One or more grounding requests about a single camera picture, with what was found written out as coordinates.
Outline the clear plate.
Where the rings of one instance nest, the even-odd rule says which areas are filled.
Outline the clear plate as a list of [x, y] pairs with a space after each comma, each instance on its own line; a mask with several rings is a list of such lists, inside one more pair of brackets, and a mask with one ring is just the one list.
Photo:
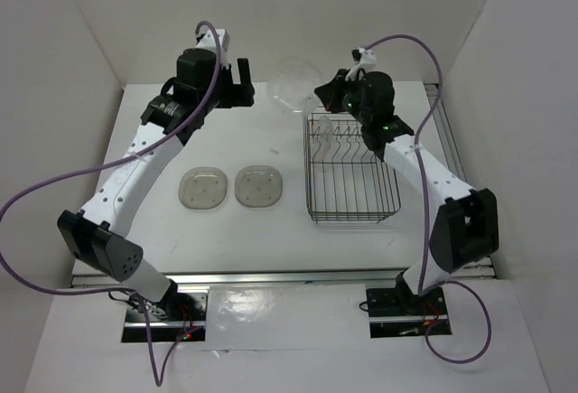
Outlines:
[[312, 122], [312, 161], [322, 163], [331, 150], [333, 123], [327, 116], [321, 116]]
[[277, 63], [266, 83], [266, 93], [282, 114], [304, 116], [321, 105], [314, 90], [322, 84], [322, 74], [310, 62], [290, 57]]

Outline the smoky plate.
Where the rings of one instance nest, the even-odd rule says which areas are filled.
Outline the smoky plate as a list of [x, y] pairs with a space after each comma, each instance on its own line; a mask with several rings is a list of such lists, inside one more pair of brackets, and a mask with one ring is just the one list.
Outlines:
[[181, 178], [178, 198], [191, 210], [210, 210], [218, 207], [226, 198], [228, 177], [215, 167], [196, 167]]
[[235, 179], [235, 197], [248, 208], [267, 208], [283, 194], [283, 178], [269, 165], [250, 165], [241, 169]]

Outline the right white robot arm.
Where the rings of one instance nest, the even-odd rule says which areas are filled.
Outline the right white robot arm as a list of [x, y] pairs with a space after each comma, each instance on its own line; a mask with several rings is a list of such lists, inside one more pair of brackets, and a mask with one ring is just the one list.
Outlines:
[[396, 280], [398, 310], [415, 313], [432, 288], [498, 250], [495, 194], [474, 189], [425, 149], [396, 114], [395, 89], [386, 73], [371, 71], [351, 80], [346, 70], [339, 70], [314, 94], [327, 112], [351, 115], [367, 149], [424, 197], [423, 254]]

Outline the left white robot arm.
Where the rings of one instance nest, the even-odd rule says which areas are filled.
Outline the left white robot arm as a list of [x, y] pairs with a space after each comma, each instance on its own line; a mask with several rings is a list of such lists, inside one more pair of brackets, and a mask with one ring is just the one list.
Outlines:
[[248, 108], [254, 103], [249, 61], [238, 59], [239, 82], [229, 66], [218, 66], [212, 50], [188, 49], [141, 116], [141, 123], [119, 165], [77, 212], [64, 211], [57, 226], [80, 262], [136, 292], [159, 320], [192, 310], [194, 301], [144, 258], [128, 240], [135, 215], [168, 163], [200, 129], [214, 108]]

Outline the aluminium rail front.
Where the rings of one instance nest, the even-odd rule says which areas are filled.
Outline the aluminium rail front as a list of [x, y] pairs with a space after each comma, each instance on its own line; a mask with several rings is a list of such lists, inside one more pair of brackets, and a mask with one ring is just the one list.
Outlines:
[[211, 274], [173, 274], [168, 277], [179, 285], [241, 285], [368, 282], [394, 280], [399, 269], [342, 269], [285, 272], [245, 272]]

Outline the aluminium rail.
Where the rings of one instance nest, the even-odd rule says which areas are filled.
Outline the aluminium rail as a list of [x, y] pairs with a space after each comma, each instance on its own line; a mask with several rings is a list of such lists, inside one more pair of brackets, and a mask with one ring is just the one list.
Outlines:
[[368, 282], [394, 280], [399, 269], [342, 269], [285, 272], [245, 272], [211, 274], [173, 274], [168, 277], [179, 285], [241, 285]]
[[[436, 110], [433, 113], [433, 121], [442, 145], [443, 156], [447, 167], [461, 180], [467, 182], [475, 189], [483, 188], [483, 185], [475, 184], [465, 172], [461, 149], [457, 142], [456, 130], [453, 127], [442, 98], [440, 98]], [[483, 257], [476, 262], [471, 262], [463, 266], [460, 270], [454, 272], [452, 276], [456, 279], [480, 281], [495, 280], [498, 278], [491, 256]]]

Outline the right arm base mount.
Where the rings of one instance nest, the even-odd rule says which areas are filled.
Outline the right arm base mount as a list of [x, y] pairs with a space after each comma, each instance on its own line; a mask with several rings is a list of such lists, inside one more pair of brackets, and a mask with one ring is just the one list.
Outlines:
[[358, 308], [368, 315], [372, 339], [451, 335], [445, 296], [435, 288], [425, 296], [414, 296], [399, 280], [390, 287], [366, 289]]

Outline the aluminium rail right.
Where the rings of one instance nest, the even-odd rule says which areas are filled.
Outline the aluminium rail right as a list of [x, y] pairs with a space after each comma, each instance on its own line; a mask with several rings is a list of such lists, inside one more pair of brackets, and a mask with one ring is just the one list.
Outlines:
[[[442, 98], [440, 98], [436, 110], [433, 113], [433, 121], [442, 145], [443, 156], [447, 167], [461, 180], [467, 182], [475, 189], [483, 188], [483, 185], [475, 184], [465, 172], [461, 149], [457, 142], [456, 130], [453, 127]], [[454, 272], [452, 276], [456, 279], [480, 281], [495, 280], [498, 278], [491, 256], [483, 257], [476, 262], [471, 262], [463, 266], [460, 270]]]

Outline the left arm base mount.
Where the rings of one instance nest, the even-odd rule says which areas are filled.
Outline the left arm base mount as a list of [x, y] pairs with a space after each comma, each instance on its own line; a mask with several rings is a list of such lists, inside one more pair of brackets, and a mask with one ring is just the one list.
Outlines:
[[[183, 342], [205, 341], [209, 291], [192, 288], [188, 296], [192, 303], [182, 305], [172, 314], [159, 312], [150, 304], [146, 305], [152, 342], [174, 342], [178, 335], [181, 335]], [[122, 293], [109, 293], [108, 298], [121, 303], [126, 309], [121, 342], [147, 342], [145, 315], [136, 298]]]

